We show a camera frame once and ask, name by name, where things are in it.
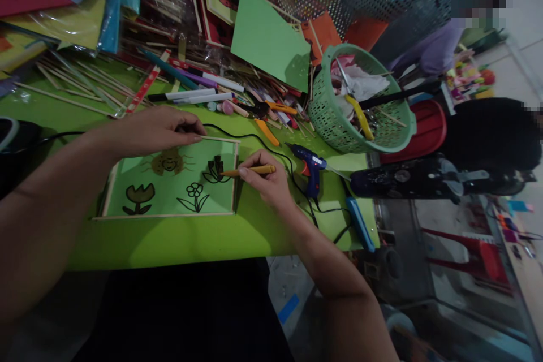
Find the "green table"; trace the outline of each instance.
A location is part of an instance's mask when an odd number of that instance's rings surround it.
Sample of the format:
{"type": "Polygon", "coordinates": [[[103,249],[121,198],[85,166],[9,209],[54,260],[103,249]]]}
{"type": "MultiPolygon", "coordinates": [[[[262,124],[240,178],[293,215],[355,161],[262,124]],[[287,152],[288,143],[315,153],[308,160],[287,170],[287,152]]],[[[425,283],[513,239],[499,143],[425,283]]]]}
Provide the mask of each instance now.
{"type": "MultiPolygon", "coordinates": [[[[104,71],[114,75],[132,89],[137,89],[138,75],[128,72],[126,66],[117,62],[93,62],[104,71]]],[[[36,74],[27,83],[46,91],[54,92],[53,87],[36,74]]],[[[168,92],[171,85],[156,82],[150,93],[168,92]]],[[[109,119],[92,111],[57,101],[48,96],[29,91],[31,100],[23,103],[13,96],[0,100],[0,115],[10,116],[19,120],[28,120],[46,127],[46,132],[86,131],[92,127],[106,123],[109,119]]],[[[82,101],[77,96],[71,97],[82,101]]],[[[87,105],[104,108],[104,104],[84,100],[87,105]]],[[[186,108],[197,114],[202,122],[213,123],[234,135],[255,133],[263,138],[256,124],[249,119],[234,114],[226,116],[215,113],[204,107],[191,106],[186,108]]],[[[226,137],[215,129],[208,129],[210,136],[226,137]]],[[[329,147],[319,136],[305,139],[300,131],[294,134],[286,129],[273,129],[273,133],[282,143],[277,148],[283,154],[291,157],[295,165],[296,180],[299,184],[305,177],[299,173],[303,163],[296,159],[285,141],[301,144],[313,150],[320,157],[340,171],[347,173],[367,168],[364,154],[340,154],[329,147]]],[[[66,141],[57,140],[48,151],[54,153],[66,141]]],[[[242,162],[254,151],[261,148],[254,138],[242,139],[240,143],[239,160],[242,162]]],[[[269,209],[249,185],[240,183],[238,188],[238,211],[234,216],[224,217],[193,217],[166,219],[134,219],[120,221],[91,221],[97,213],[98,199],[90,208],[88,216],[83,221],[84,227],[77,241],[68,265],[69,270],[106,270],[128,269],[154,266],[165,266],[183,263],[230,260],[260,256],[287,255],[294,252],[279,218],[269,209]]],[[[290,185],[290,190],[296,202],[308,213],[309,207],[305,198],[298,190],[290,185]]],[[[344,192],[337,175],[321,172],[320,207],[322,210],[344,207],[344,192]]],[[[370,199],[358,199],[360,210],[368,226],[370,235],[379,246],[373,203],[370,199]]],[[[319,226],[324,234],[334,239],[345,227],[348,214],[335,211],[327,214],[317,213],[319,226]]],[[[360,249],[353,230],[346,233],[338,242],[341,250],[360,249]]]]}

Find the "green plastic basket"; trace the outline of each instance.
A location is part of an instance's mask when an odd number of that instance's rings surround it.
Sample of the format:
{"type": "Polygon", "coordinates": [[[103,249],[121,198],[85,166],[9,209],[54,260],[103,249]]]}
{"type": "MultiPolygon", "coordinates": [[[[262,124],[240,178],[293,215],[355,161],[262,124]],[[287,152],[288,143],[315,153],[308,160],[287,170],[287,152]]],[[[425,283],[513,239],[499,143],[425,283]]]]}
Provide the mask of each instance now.
{"type": "MultiPolygon", "coordinates": [[[[343,116],[335,100],[330,76],[330,66],[340,55],[354,55],[356,64],[370,74],[386,72],[385,67],[362,48],[351,44],[328,47],[322,56],[322,70],[313,81],[313,101],[308,107],[315,130],[325,142],[342,153],[396,153],[403,150],[417,131],[415,115],[405,100],[389,102],[380,108],[407,127],[400,126],[376,110],[379,129],[374,141],[366,140],[343,116]]],[[[400,92],[394,78],[391,75],[386,78],[390,82],[389,87],[376,96],[400,92]]]]}

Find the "person's left hand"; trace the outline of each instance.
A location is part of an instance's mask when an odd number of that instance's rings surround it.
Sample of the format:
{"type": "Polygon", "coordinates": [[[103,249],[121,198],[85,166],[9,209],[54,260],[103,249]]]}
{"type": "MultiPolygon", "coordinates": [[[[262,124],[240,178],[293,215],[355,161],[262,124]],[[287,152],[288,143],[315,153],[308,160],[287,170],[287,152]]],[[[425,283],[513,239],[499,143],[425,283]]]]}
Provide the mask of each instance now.
{"type": "Polygon", "coordinates": [[[83,137],[120,160],[198,143],[202,140],[200,136],[205,135],[198,116],[170,106],[157,106],[92,129],[83,137]]]}

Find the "white wall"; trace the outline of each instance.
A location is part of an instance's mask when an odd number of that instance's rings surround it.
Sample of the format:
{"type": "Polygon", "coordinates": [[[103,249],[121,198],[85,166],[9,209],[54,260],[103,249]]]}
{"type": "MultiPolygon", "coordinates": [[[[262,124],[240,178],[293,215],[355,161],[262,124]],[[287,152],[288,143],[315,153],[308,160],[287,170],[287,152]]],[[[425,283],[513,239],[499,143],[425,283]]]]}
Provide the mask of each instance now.
{"type": "MultiPolygon", "coordinates": [[[[494,92],[496,96],[521,100],[531,108],[540,107],[543,102],[543,0],[508,0],[507,8],[499,12],[510,33],[510,45],[500,44],[478,56],[479,64],[489,64],[496,75],[494,92]],[[522,62],[517,61],[511,45],[518,47],[522,62]]],[[[543,234],[543,165],[534,171],[537,183],[528,183],[518,199],[533,204],[534,214],[520,215],[524,227],[543,234]]],[[[543,258],[543,243],[537,251],[543,258]]]]}

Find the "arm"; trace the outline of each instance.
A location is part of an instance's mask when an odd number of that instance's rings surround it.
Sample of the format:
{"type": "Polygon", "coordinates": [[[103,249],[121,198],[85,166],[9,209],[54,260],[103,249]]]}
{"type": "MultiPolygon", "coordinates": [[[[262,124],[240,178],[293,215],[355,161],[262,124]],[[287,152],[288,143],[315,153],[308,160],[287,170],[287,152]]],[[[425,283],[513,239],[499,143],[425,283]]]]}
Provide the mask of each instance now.
{"type": "Polygon", "coordinates": [[[0,201],[0,335],[60,278],[115,163],[198,142],[198,134],[206,134],[198,118],[172,107],[130,115],[69,143],[0,201]]]}
{"type": "Polygon", "coordinates": [[[240,165],[242,179],[257,189],[279,214],[315,285],[326,299],[333,360],[397,361],[381,308],[362,275],[347,257],[296,206],[285,168],[259,150],[240,165]],[[265,177],[247,170],[274,165],[265,177]]]}

